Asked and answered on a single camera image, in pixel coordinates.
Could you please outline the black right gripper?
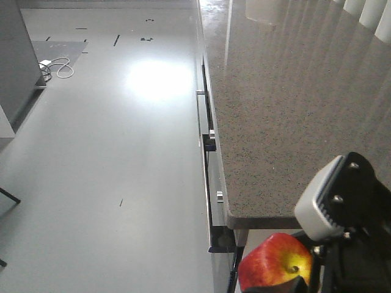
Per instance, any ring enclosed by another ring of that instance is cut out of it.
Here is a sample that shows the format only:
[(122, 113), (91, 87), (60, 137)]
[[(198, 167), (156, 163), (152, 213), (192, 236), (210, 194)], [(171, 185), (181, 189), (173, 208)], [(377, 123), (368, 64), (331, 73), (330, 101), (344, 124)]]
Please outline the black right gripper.
[(390, 292), (390, 190), (364, 156), (346, 155), (331, 187), (345, 196), (344, 204), (332, 205), (332, 215), (345, 227), (342, 236), (313, 241), (304, 230), (296, 234), (311, 251), (310, 284), (298, 276), (244, 293)]

